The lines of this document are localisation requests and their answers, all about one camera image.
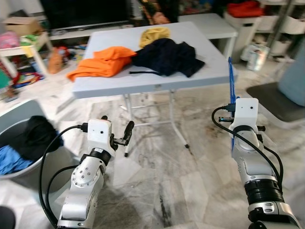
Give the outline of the blue plastic hanger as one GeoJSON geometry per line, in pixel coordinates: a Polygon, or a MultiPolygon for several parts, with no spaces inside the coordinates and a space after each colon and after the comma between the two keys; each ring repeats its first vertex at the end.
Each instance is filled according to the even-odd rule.
{"type": "Polygon", "coordinates": [[[228,66],[229,66],[230,103],[235,103],[237,96],[235,94],[235,76],[234,76],[232,58],[229,57],[227,59],[227,62],[228,62],[228,66]]]}

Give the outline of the orange shirt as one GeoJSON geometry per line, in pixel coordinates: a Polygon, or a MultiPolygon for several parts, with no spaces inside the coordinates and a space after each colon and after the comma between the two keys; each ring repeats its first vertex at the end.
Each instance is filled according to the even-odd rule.
{"type": "Polygon", "coordinates": [[[122,47],[113,46],[100,52],[94,52],[93,58],[83,59],[76,70],[67,74],[70,81],[82,77],[111,78],[119,73],[125,65],[131,63],[136,52],[122,47]]]}

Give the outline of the grey folding chair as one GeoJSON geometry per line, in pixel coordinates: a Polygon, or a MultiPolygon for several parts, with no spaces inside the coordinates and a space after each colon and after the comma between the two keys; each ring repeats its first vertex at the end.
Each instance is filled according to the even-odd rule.
{"type": "Polygon", "coordinates": [[[296,60],[288,61],[285,59],[285,61],[278,63],[276,68],[268,75],[273,82],[251,86],[246,89],[246,93],[250,97],[257,98],[264,109],[264,115],[283,128],[290,128],[292,125],[302,122],[305,117],[305,106],[293,103],[278,89],[280,79],[294,61],[296,60]]]}

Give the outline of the white folding table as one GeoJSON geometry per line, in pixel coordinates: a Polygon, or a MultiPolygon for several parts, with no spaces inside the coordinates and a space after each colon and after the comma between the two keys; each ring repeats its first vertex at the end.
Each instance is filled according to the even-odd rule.
{"type": "MultiPolygon", "coordinates": [[[[154,122],[148,124],[136,124],[135,126],[171,124],[177,136],[183,142],[181,145],[189,149],[183,135],[176,126],[173,115],[174,93],[177,89],[187,89],[191,87],[203,87],[230,82],[230,75],[234,68],[230,67],[228,59],[213,46],[194,23],[175,22],[164,24],[169,28],[170,38],[176,43],[186,42],[194,47],[197,59],[203,60],[205,65],[191,78],[186,78],[183,74],[162,77],[154,74],[130,74],[129,72],[147,71],[143,67],[126,67],[122,72],[112,78],[76,78],[72,88],[74,98],[92,98],[99,96],[114,96],[122,94],[126,103],[129,119],[133,120],[131,94],[148,93],[155,91],[169,91],[170,120],[154,122]]],[[[131,50],[139,47],[140,35],[153,26],[139,28],[113,29],[110,31],[93,32],[90,35],[89,43],[84,55],[84,59],[93,57],[94,52],[100,52],[109,47],[123,46],[131,50]]]]}

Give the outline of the white printed carton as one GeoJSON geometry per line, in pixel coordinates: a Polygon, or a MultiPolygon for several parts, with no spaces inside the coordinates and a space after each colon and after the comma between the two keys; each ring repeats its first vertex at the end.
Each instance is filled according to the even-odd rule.
{"type": "Polygon", "coordinates": [[[270,48],[261,44],[250,44],[247,52],[247,69],[250,71],[259,71],[264,65],[270,48]]]}

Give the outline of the blue grey chair cushion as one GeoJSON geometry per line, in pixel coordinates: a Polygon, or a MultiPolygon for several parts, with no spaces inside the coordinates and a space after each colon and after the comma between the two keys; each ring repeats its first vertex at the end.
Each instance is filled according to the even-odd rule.
{"type": "Polygon", "coordinates": [[[293,103],[305,106],[305,55],[299,55],[278,83],[279,91],[293,103]]]}

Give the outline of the grey round laundry basket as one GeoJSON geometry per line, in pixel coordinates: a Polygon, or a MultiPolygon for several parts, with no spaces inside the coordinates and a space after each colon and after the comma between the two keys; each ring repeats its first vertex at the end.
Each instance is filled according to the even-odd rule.
{"type": "MultiPolygon", "coordinates": [[[[27,121],[22,120],[0,132],[0,146],[5,146],[9,140],[13,139],[19,133],[24,131],[26,126],[27,121]]],[[[32,192],[37,192],[40,187],[39,171],[41,162],[42,160],[40,159],[30,165],[28,168],[19,172],[7,175],[0,175],[0,181],[11,181],[32,192]]],[[[55,174],[55,172],[59,171],[64,167],[76,165],[77,163],[78,159],[76,159],[76,156],[64,146],[61,146],[57,148],[57,150],[50,152],[50,154],[47,155],[44,161],[43,191],[46,191],[46,188],[50,186],[50,191],[56,192],[57,190],[61,189],[65,184],[69,183],[71,174],[67,171],[58,174],[55,179],[53,179],[52,183],[50,183],[50,180],[52,179],[52,176],[55,174]]]]}

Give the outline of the orange plush toy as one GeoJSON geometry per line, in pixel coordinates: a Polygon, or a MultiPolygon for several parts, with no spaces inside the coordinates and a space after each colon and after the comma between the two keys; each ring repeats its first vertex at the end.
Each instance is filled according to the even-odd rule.
{"type": "Polygon", "coordinates": [[[63,55],[59,48],[52,48],[48,59],[48,74],[57,74],[64,68],[63,55]]]}

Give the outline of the dark navy garment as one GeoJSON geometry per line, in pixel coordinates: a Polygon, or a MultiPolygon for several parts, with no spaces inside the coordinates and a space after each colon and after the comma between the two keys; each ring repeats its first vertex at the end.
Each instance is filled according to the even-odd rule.
{"type": "Polygon", "coordinates": [[[176,43],[169,38],[154,40],[145,45],[131,57],[136,67],[150,69],[148,73],[159,76],[170,76],[182,73],[187,78],[204,67],[205,62],[196,58],[196,50],[189,44],[176,43]]]}

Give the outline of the small white side table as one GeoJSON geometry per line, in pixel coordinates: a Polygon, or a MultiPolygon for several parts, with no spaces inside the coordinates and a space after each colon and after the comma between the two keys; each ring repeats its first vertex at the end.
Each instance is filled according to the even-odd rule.
{"type": "Polygon", "coordinates": [[[193,22],[204,35],[210,39],[224,42],[222,49],[225,57],[230,57],[238,36],[237,30],[215,13],[192,14],[180,16],[179,22],[193,22]]]}

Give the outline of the mustard yellow garment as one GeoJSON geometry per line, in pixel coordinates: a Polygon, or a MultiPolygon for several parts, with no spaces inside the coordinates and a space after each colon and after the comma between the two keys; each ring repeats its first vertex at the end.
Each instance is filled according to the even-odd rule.
{"type": "Polygon", "coordinates": [[[158,39],[169,39],[170,35],[171,31],[166,27],[157,26],[148,28],[140,36],[139,48],[143,48],[158,39]]]}

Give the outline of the blue garment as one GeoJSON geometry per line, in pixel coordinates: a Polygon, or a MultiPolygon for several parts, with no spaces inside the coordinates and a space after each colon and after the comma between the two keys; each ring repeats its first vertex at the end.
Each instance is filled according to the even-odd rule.
{"type": "Polygon", "coordinates": [[[0,175],[13,174],[28,168],[34,161],[24,159],[11,146],[0,148],[0,175]]]}

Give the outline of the red orange folded cloth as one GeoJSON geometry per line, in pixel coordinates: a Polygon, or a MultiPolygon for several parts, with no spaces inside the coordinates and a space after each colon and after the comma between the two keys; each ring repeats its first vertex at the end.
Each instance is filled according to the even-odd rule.
{"type": "Polygon", "coordinates": [[[261,17],[264,9],[256,0],[247,0],[241,3],[229,3],[227,13],[235,18],[261,17]]]}

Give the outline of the white kids table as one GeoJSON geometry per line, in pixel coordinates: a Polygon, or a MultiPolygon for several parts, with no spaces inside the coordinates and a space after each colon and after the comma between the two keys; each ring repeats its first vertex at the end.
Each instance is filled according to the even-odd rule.
{"type": "Polygon", "coordinates": [[[41,74],[43,74],[43,76],[48,76],[49,72],[47,63],[41,58],[41,55],[39,53],[40,48],[44,45],[46,45],[46,47],[50,51],[53,49],[47,32],[43,32],[38,37],[37,41],[30,46],[0,49],[0,61],[4,64],[9,73],[11,73],[12,75],[17,75],[17,68],[9,61],[8,57],[11,57],[13,55],[32,54],[41,74]]]}

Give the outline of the black television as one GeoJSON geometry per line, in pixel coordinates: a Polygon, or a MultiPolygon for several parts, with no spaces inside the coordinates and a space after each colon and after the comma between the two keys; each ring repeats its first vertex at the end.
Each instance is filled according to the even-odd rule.
{"type": "Polygon", "coordinates": [[[131,0],[39,0],[50,30],[125,24],[131,0]]]}

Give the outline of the brown cardboard box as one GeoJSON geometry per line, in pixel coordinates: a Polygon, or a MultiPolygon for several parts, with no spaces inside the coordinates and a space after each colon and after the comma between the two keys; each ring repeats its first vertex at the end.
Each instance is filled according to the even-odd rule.
{"type": "Polygon", "coordinates": [[[44,29],[36,17],[9,17],[2,22],[8,31],[13,31],[19,36],[41,35],[44,29]]]}

